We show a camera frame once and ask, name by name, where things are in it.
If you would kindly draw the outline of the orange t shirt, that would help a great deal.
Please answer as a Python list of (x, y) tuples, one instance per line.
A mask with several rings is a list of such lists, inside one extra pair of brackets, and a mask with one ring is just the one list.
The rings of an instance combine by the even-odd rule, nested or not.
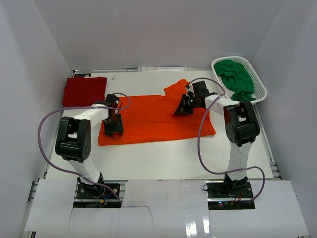
[(109, 137), (100, 128), (100, 146), (124, 145), (156, 141), (194, 138), (198, 135), (215, 135), (210, 115), (203, 108), (192, 115), (174, 116), (181, 97), (186, 93), (186, 79), (164, 89), (165, 95), (120, 97), (127, 109), (120, 111), (123, 134)]

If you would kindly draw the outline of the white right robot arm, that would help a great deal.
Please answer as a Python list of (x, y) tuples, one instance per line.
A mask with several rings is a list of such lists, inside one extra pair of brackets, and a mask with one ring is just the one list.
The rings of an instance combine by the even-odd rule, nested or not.
[[(207, 89), (204, 78), (197, 78), (187, 83), (187, 92), (174, 112), (174, 116), (192, 115), (194, 109), (205, 109), (199, 126), (197, 152), (202, 167), (213, 175), (224, 175), (223, 192), (231, 198), (241, 193), (247, 185), (247, 161), (250, 149), (260, 134), (260, 126), (253, 105), (249, 101), (237, 102), (225, 98)], [(230, 158), (227, 170), (213, 172), (208, 169), (201, 157), (200, 137), (207, 113), (214, 111), (224, 117), (225, 133), (230, 141)]]

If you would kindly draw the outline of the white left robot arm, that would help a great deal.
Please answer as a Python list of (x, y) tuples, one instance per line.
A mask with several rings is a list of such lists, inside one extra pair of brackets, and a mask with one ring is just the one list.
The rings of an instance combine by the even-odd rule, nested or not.
[(101, 172), (89, 158), (91, 129), (101, 123), (106, 136), (122, 136), (121, 106), (122, 102), (115, 94), (108, 94), (104, 101), (96, 102), (91, 109), (73, 117), (62, 117), (59, 123), (55, 152), (73, 166), (81, 182), (89, 184), (87, 191), (94, 198), (104, 194), (105, 186), (101, 183)]

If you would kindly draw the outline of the folded dark red t shirt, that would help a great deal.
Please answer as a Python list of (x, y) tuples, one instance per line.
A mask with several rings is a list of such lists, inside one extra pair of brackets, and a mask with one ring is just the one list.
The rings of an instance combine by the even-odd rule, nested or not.
[(64, 107), (85, 107), (104, 101), (106, 83), (106, 77), (67, 78), (61, 104)]

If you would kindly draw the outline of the green t shirt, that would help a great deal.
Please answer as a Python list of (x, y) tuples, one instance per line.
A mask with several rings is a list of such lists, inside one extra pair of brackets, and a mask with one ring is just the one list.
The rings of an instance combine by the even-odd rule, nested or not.
[(225, 59), (217, 62), (214, 69), (226, 88), (233, 92), (233, 101), (255, 100), (252, 96), (255, 92), (252, 78), (241, 63)]

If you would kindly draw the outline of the blue label sticker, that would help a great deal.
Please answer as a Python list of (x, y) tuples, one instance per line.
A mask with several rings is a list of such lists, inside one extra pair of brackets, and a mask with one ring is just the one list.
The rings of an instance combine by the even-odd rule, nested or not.
[(89, 78), (89, 77), (91, 77), (91, 73), (79, 73), (79, 72), (76, 72), (76, 73), (73, 74), (73, 77)]

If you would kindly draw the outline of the white plastic laundry basket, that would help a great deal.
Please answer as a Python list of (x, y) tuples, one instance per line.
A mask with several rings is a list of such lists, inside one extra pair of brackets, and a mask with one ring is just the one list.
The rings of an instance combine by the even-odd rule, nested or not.
[(250, 62), (247, 59), (243, 58), (243, 57), (229, 56), (229, 57), (217, 58), (217, 59), (213, 60), (213, 62), (211, 63), (211, 68), (212, 68), (213, 73), (215, 74), (216, 79), (224, 87), (225, 97), (226, 98), (231, 99), (231, 96), (233, 95), (233, 92), (226, 88), (226, 86), (221, 81), (221, 77), (217, 76), (217, 74), (215, 72), (215, 69), (214, 69), (214, 65), (217, 62), (222, 61), (222, 60), (232, 60), (232, 61), (235, 61), (235, 62), (239, 62), (247, 70), (247, 72), (249, 73), (249, 75), (252, 78), (252, 81), (253, 81), (253, 84), (254, 84), (254, 89), (255, 89), (255, 92), (252, 94), (252, 96), (255, 98), (255, 100), (254, 101), (250, 101), (253, 105), (255, 105), (258, 102), (263, 101), (267, 97), (267, 90), (266, 90), (264, 84), (262, 83), (262, 81), (260, 80), (258, 74), (256, 73), (256, 71), (254, 70), (254, 68), (250, 64)]

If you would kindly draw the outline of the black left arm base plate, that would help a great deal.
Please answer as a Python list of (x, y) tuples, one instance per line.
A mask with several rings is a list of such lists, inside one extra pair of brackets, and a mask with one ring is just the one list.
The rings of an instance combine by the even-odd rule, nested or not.
[(121, 203), (115, 195), (103, 186), (77, 182), (73, 202), (74, 208), (118, 209)]

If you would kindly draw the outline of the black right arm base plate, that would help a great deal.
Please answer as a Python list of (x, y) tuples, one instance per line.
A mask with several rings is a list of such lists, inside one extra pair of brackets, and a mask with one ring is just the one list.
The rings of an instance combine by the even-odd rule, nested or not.
[(202, 190), (207, 193), (208, 208), (210, 211), (224, 210), (254, 210), (255, 203), (250, 182), (233, 193), (225, 191), (222, 182), (206, 182)]

